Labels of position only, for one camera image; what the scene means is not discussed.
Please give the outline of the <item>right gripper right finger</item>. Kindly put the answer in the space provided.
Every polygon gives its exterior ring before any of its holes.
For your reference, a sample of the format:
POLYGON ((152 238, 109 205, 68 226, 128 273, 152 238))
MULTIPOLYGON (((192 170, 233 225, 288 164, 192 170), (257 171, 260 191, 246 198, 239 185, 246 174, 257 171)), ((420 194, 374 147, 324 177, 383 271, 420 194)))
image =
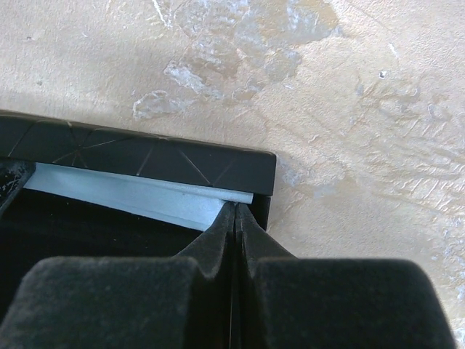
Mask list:
POLYGON ((400 259, 293 256, 235 209, 244 348, 453 348, 425 272, 400 259))

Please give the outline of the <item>black glasses case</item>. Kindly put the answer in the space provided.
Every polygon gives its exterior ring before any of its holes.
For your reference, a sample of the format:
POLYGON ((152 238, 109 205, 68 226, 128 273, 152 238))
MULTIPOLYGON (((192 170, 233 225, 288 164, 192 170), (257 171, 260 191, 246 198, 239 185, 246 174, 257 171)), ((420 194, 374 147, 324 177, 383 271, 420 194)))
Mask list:
MULTIPOLYGON (((267 226, 275 182, 272 153, 3 112, 1 157, 250 193, 267 226)), ((199 236, 161 219, 22 189, 1 216, 1 250, 55 255, 170 256, 199 236)))

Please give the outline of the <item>light blue cleaning cloth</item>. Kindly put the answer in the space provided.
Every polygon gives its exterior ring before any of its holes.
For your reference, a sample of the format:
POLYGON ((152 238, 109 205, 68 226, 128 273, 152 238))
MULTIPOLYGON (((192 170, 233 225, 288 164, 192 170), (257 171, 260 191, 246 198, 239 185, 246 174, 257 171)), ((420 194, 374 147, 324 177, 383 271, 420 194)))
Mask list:
POLYGON ((253 193, 37 163, 26 189, 89 202, 205 231, 227 202, 250 204, 253 193))

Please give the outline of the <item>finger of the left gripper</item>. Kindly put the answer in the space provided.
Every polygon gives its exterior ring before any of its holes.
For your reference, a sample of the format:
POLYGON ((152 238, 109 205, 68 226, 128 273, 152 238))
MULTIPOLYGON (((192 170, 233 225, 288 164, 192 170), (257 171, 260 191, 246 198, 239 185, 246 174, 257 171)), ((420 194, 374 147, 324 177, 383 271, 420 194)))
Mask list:
POLYGON ((36 164, 13 159, 1 160, 0 174, 0 215, 7 210, 18 193, 36 171, 36 164))

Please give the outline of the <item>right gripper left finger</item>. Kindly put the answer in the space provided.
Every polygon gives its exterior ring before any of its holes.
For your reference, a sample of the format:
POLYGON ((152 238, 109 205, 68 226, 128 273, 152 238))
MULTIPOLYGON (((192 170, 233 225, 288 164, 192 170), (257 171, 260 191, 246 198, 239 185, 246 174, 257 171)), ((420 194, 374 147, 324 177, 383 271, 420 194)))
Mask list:
POLYGON ((3 348, 227 348, 235 208, 172 257, 50 257, 23 277, 3 348))

